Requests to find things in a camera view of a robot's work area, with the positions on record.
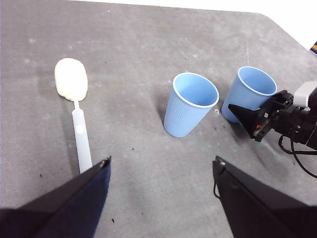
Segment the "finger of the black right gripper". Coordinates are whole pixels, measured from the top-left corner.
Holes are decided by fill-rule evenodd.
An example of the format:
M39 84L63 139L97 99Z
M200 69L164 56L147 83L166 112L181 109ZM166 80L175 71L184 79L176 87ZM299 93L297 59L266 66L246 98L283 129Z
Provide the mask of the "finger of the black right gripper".
M286 101L289 99L287 90L282 90L270 96L263 104L259 106L261 110L277 111L286 108Z
M250 136L254 136L257 122L259 120L260 109L251 110L234 104L229 104L228 108L235 115L246 132Z

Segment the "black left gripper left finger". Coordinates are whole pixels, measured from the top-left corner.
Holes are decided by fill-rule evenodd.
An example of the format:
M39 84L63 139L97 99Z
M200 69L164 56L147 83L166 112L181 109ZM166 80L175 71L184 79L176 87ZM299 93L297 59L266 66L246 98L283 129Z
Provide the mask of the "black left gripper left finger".
M0 210L2 238L92 238L108 192L108 157L60 187L18 208Z

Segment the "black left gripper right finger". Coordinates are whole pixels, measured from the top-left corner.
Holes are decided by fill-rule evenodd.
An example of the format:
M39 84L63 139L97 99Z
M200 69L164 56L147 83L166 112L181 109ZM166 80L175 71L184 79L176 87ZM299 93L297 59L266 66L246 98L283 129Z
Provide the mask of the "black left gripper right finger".
M317 208L276 190L220 156L212 162L213 193L236 238L315 238Z

